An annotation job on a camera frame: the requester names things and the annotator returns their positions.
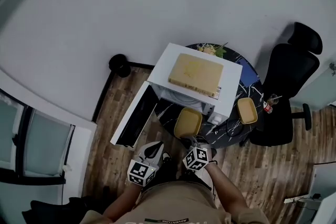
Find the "black marble table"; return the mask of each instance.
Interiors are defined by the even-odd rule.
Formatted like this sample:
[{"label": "black marble table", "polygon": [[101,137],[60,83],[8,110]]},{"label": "black marble table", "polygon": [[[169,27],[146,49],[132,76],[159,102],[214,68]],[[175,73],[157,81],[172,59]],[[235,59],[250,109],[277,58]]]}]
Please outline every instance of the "black marble table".
[{"label": "black marble table", "polygon": [[[210,54],[216,54],[218,57],[222,57],[223,59],[231,62],[238,62],[242,58],[244,59],[244,57],[239,53],[227,47],[223,47],[223,45],[201,43],[189,45],[187,47],[203,52],[206,51]],[[207,116],[203,115],[202,125],[198,134],[204,137],[214,148],[230,146],[244,140],[256,126],[260,125],[260,121],[262,120],[264,101],[264,93],[262,90],[260,79],[249,87],[245,87],[242,81],[240,81],[237,89],[236,100],[229,119],[227,119],[222,125],[214,126],[213,124],[207,122]],[[253,99],[258,113],[258,121],[256,123],[243,125],[240,122],[237,110],[237,101],[238,99],[244,97],[250,97]],[[183,106],[165,99],[161,99],[155,107],[155,113],[160,123],[172,135],[174,135],[175,124],[183,108]]]}]

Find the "yellow plastic container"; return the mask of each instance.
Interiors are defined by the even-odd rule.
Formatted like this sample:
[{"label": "yellow plastic container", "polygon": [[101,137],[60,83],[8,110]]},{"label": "yellow plastic container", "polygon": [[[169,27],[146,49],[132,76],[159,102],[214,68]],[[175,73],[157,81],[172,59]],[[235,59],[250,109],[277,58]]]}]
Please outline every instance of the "yellow plastic container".
[{"label": "yellow plastic container", "polygon": [[250,97],[239,99],[237,107],[242,124],[251,124],[258,120],[256,106]]},{"label": "yellow plastic container", "polygon": [[202,114],[190,108],[184,108],[180,112],[174,128],[177,138],[182,136],[196,136],[202,123]]}]

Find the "black baseboard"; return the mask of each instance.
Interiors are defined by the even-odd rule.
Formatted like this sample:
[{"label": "black baseboard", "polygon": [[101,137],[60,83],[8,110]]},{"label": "black baseboard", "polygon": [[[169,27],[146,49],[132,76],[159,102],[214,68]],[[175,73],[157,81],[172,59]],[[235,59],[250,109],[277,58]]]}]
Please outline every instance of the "black baseboard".
[{"label": "black baseboard", "polygon": [[[150,70],[153,70],[153,68],[154,68],[154,66],[152,66],[152,65],[146,65],[145,63],[128,62],[128,64],[131,67],[139,67],[139,68],[145,68],[145,69],[150,69]],[[109,77],[107,78],[107,81],[106,81],[106,83],[104,85],[104,88],[101,91],[101,94],[100,94],[97,106],[96,106],[95,111],[94,111],[93,116],[92,116],[92,121],[95,122],[95,123],[97,123],[99,112],[101,110],[101,107],[102,107],[102,105],[104,103],[105,96],[107,94],[107,91],[110,88],[110,85],[111,85],[112,80],[113,80],[113,78],[114,78],[115,75],[116,75],[116,71],[115,70],[113,70],[113,71],[111,70],[111,73],[110,73]]]}]

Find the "chair backrest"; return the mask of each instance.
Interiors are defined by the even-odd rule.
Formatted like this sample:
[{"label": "chair backrest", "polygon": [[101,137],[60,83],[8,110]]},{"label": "chair backrest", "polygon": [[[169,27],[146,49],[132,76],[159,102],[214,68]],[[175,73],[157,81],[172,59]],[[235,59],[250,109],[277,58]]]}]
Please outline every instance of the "chair backrest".
[{"label": "chair backrest", "polygon": [[294,32],[288,39],[288,43],[300,46],[313,54],[321,54],[323,45],[320,35],[302,23],[294,23]]},{"label": "chair backrest", "polygon": [[263,84],[265,98],[272,93],[294,97],[319,66],[320,61],[315,55],[298,46],[276,45]]}]

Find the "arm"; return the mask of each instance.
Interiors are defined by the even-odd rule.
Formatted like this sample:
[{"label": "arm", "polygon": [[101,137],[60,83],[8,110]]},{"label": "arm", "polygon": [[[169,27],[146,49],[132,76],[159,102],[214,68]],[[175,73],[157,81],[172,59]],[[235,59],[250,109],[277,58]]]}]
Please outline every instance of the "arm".
[{"label": "arm", "polygon": [[119,218],[131,211],[138,196],[141,192],[142,186],[131,183],[125,191],[120,195],[110,206],[105,210],[103,216],[108,217],[113,222],[116,222]]},{"label": "arm", "polygon": [[234,217],[238,216],[243,209],[248,208],[240,190],[224,175],[215,163],[209,163],[205,166],[205,169],[214,183],[220,203],[223,205],[225,211]]}]

